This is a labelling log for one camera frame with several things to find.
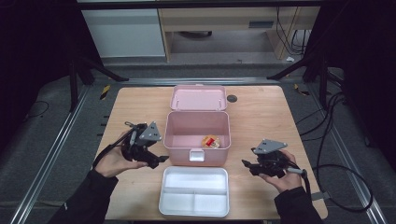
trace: small item inside box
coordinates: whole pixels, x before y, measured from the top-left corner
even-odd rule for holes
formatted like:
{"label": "small item inside box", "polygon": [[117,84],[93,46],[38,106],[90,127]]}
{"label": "small item inside box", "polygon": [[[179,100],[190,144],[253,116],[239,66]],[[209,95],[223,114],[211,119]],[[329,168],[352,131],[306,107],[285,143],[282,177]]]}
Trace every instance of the small item inside box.
{"label": "small item inside box", "polygon": [[205,147],[205,148],[219,148],[220,147],[220,140],[214,134],[207,135],[202,140],[202,147]]}

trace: wooden table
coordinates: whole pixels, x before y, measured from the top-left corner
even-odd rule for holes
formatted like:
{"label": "wooden table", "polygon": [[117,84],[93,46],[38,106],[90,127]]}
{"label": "wooden table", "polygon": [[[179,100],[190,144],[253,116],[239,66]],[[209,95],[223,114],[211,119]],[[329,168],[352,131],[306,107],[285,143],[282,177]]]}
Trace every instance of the wooden table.
{"label": "wooden table", "polygon": [[[172,87],[121,89],[111,112],[98,152],[115,142],[121,132],[132,123],[157,122],[164,137],[167,114],[171,112]],[[255,163],[251,152],[263,138],[285,142],[297,164],[308,172],[312,192],[318,192],[311,165],[290,113],[282,89],[278,86],[228,86],[227,95],[237,96],[236,103],[228,103],[232,144],[223,168],[229,175],[230,212],[223,218],[205,219],[278,219],[274,198],[277,190],[261,178],[250,174],[241,160]],[[163,142],[149,148],[157,156],[167,155]],[[168,160],[152,170],[145,167],[118,175],[120,180],[112,196],[106,219],[170,220],[194,217],[164,217],[159,211],[163,171],[171,166]],[[315,201],[320,216],[327,216],[323,200]]]}

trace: white wall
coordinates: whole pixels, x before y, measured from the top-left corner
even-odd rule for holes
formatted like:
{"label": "white wall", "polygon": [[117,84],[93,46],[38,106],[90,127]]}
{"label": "white wall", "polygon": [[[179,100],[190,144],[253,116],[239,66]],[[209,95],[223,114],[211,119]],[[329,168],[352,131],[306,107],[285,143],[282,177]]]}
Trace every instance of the white wall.
{"label": "white wall", "polygon": [[[111,2],[138,0],[78,0]],[[82,11],[102,58],[164,57],[157,9]]]}

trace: gray floor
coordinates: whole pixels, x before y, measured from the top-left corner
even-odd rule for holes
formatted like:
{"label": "gray floor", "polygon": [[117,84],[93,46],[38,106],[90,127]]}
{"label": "gray floor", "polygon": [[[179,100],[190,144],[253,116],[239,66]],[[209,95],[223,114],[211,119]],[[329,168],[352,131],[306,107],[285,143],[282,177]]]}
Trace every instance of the gray floor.
{"label": "gray floor", "polygon": [[[226,42],[217,42],[224,37],[227,37]],[[309,85],[303,83],[301,80],[303,68],[290,74],[289,77],[284,77],[280,82],[265,83],[263,77],[274,75],[291,63],[286,60],[275,60],[263,33],[214,33],[206,40],[179,36],[174,42],[173,50],[173,61],[170,63],[134,63],[129,66],[112,65],[108,68],[124,77],[151,78],[153,81],[169,77],[218,78],[219,80],[224,80],[226,77],[252,77],[257,78],[249,79],[257,80],[254,84],[282,87],[296,122],[318,110],[315,95],[318,83]],[[101,140],[101,133],[105,129],[102,124],[106,123],[106,116],[111,112],[118,90],[132,86],[128,83],[115,83],[97,72],[94,73],[96,80],[92,86],[79,85],[80,92],[87,91],[86,100],[62,144],[48,178],[39,191],[37,201],[47,202],[47,205],[37,204],[33,207],[24,223],[45,223],[56,211],[56,207],[48,204],[61,203],[74,192],[91,167]],[[111,85],[110,91],[105,100],[99,100],[106,84]],[[293,84],[298,84],[300,91],[309,91],[311,94],[300,94],[294,89]],[[329,91],[330,98],[340,90],[329,83]],[[46,104],[34,104],[29,113],[31,116],[46,110],[45,113],[30,118],[21,125],[18,134],[7,147],[7,153],[0,159],[0,223],[10,223],[18,204],[35,181],[36,174],[69,116],[69,95],[67,77],[46,85],[40,91],[37,101],[47,102],[48,110]],[[315,113],[299,122],[297,128],[303,133],[313,128],[322,118],[320,112]],[[329,215],[325,223],[396,223],[394,189],[396,174],[377,148],[367,147],[364,144],[365,136],[355,116],[351,114],[347,102],[335,107],[332,131],[333,133],[327,135],[324,141],[320,164],[345,164],[345,153],[349,154],[356,164],[355,168],[373,189],[375,202],[383,218],[375,220],[378,215],[370,212],[350,213],[326,201]],[[323,132],[324,126],[302,136],[312,166],[315,166],[318,160],[320,140],[306,140],[320,137]],[[338,133],[341,136],[341,147],[344,147],[345,151],[339,149]],[[351,180],[353,176],[333,168],[323,168],[319,172],[323,188],[330,192],[335,201],[350,208],[362,208],[361,189],[353,184],[354,181]],[[126,222],[107,221],[106,223]]]}

